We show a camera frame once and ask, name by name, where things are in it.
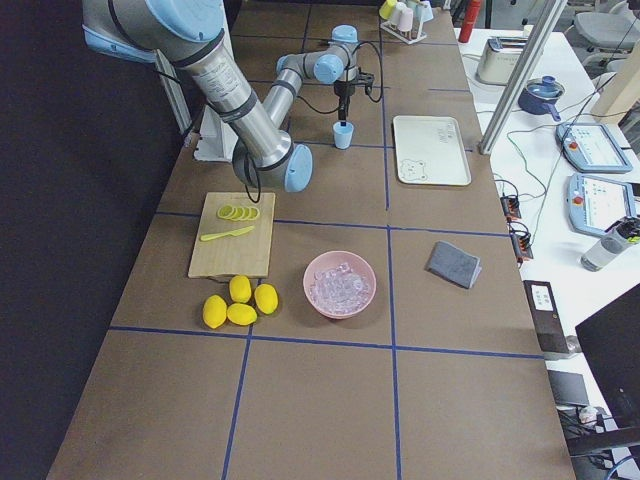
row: red bottle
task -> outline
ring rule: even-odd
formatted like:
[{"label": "red bottle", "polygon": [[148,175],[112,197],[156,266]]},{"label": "red bottle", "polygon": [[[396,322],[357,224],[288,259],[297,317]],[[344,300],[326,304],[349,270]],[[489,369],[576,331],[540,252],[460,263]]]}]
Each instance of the red bottle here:
[{"label": "red bottle", "polygon": [[460,29],[460,35],[458,41],[460,43],[467,43],[469,37],[471,37],[471,31],[476,24],[476,19],[480,13],[480,7],[482,6],[482,0],[470,0],[467,5],[467,11],[464,14],[464,20],[462,22],[462,28]]}]

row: robotic arm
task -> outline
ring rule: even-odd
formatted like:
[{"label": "robotic arm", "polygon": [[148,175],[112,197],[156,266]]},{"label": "robotic arm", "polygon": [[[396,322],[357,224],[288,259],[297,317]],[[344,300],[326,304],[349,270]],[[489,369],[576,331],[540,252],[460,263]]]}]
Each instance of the robotic arm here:
[{"label": "robotic arm", "polygon": [[[239,141],[234,172],[253,187],[303,190],[313,170],[311,151],[279,129],[303,79],[334,84],[339,119],[363,76],[356,63],[355,28],[333,31],[325,52],[288,55],[278,61],[278,78],[264,104],[224,48],[222,0],[83,0],[85,41],[100,53],[153,63],[160,50],[174,67],[188,72]],[[365,78],[369,88],[373,78]]]}]

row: table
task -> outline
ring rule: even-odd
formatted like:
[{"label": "table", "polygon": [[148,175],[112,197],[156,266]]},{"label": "table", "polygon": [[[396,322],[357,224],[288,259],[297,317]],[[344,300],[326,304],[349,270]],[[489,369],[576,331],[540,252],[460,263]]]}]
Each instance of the table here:
[{"label": "table", "polygon": [[[478,82],[475,77],[478,61],[474,55],[482,53],[487,39],[491,36],[520,35],[519,31],[476,29],[469,43],[460,44],[465,72],[483,129],[491,116],[491,113],[485,112],[495,109],[503,87],[488,86]],[[594,91],[592,81],[565,36],[559,32],[551,34],[532,78],[543,75],[556,77],[566,87],[565,95],[557,104],[564,121],[569,121],[577,115],[584,100]],[[597,99],[598,94],[595,94],[584,111],[589,112]],[[585,115],[580,117],[580,121],[590,122],[595,119]],[[491,154],[494,174],[498,178],[515,183],[520,193],[540,194],[542,187],[524,171],[524,162],[509,142],[507,133],[554,124],[555,122],[548,115],[534,116],[523,111],[512,112]],[[628,147],[627,139],[618,126],[616,124],[608,126],[620,145]],[[530,171],[548,184],[544,205],[542,198],[529,199],[521,204],[523,223],[532,231],[535,230],[536,223],[538,228],[533,245],[535,260],[525,262],[520,274],[523,280],[551,282],[564,332],[566,335],[575,335],[576,325],[638,283],[636,272],[640,268],[640,249],[628,250],[623,259],[617,259],[620,261],[612,262],[597,273],[582,268],[579,263],[580,255],[596,242],[596,238],[576,233],[570,226],[566,210],[566,184],[575,169],[560,157],[559,146],[554,138],[554,129],[550,127],[530,133],[512,134],[512,139],[517,142],[527,158]],[[624,175],[597,175],[621,181],[640,181],[640,162],[637,156],[632,150],[626,150],[625,154],[634,167],[633,171]],[[505,186],[504,190],[508,194],[513,193],[509,186]],[[581,374],[585,380],[590,402],[608,410],[583,355],[565,360],[548,361],[547,366],[550,370]]]},{"label": "table", "polygon": [[[409,46],[381,34],[373,7],[246,2],[238,64],[264,98],[283,52],[319,48],[346,18],[382,49],[385,99],[354,96],[346,151],[332,146],[333,117],[298,102],[286,120],[317,168],[304,192],[276,194],[266,280],[280,310],[249,328],[203,325],[204,299],[227,288],[186,276],[204,195],[242,186],[185,149],[51,480],[574,478],[491,165],[474,153],[480,126],[449,14],[436,11],[429,37]],[[320,109],[336,102],[313,82],[301,94]],[[471,185],[398,182],[399,114],[455,116]],[[481,257],[472,289],[425,271],[438,240]],[[304,299],[302,274],[337,249],[367,259],[378,289],[362,314],[329,321]]]}]

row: blue paper cup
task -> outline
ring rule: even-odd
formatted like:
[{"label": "blue paper cup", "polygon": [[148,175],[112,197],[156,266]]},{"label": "blue paper cup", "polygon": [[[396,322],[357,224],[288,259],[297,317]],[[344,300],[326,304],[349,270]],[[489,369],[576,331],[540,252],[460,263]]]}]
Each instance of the blue paper cup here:
[{"label": "blue paper cup", "polygon": [[336,122],[333,124],[333,142],[336,147],[346,150],[351,145],[353,124],[350,122]]}]

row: pink bowl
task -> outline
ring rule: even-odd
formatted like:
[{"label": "pink bowl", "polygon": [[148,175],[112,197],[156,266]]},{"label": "pink bowl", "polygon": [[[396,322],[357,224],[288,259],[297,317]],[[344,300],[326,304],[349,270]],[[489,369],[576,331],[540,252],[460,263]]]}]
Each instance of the pink bowl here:
[{"label": "pink bowl", "polygon": [[[361,279],[368,285],[368,292],[366,293],[366,299],[363,298],[363,300],[360,302],[360,306],[356,309],[348,311],[347,313],[333,313],[331,311],[328,311],[327,309],[324,309],[321,305],[318,305],[314,301],[311,290],[317,282],[317,273],[326,272],[327,270],[337,268],[345,263],[349,264],[353,273],[359,275]],[[313,308],[315,308],[325,317],[340,320],[343,318],[353,317],[354,315],[357,315],[365,308],[367,308],[376,293],[376,276],[371,266],[362,257],[359,257],[355,253],[331,251],[319,255],[311,261],[304,272],[302,285],[304,287],[304,294],[307,296],[307,300],[309,300],[309,303],[313,306]]]}]

